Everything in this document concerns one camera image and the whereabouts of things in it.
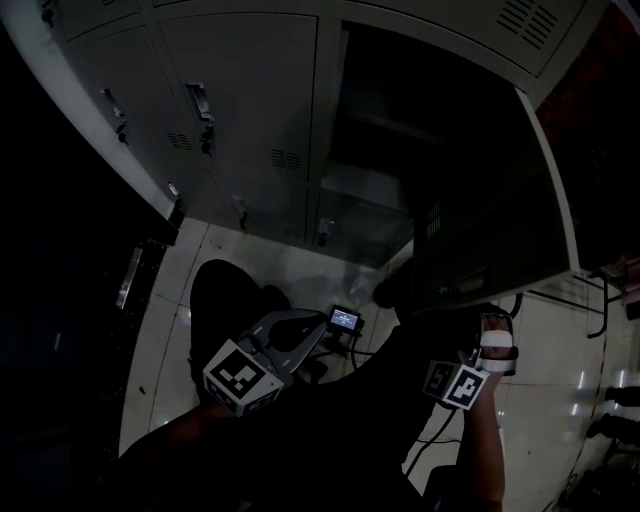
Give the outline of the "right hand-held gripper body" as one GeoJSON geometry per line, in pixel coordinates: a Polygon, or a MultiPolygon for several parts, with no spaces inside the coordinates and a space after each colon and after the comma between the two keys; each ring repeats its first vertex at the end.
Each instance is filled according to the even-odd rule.
{"type": "Polygon", "coordinates": [[[423,393],[450,408],[470,410],[488,379],[483,357],[484,321],[464,330],[446,328],[430,347],[423,393]]]}

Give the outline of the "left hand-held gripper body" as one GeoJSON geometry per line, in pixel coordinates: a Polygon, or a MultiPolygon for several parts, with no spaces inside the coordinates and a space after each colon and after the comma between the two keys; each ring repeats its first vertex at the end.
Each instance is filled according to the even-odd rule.
{"type": "Polygon", "coordinates": [[[291,339],[256,327],[224,343],[203,370],[205,390],[233,415],[245,416],[274,402],[293,382],[298,363],[291,339]]]}

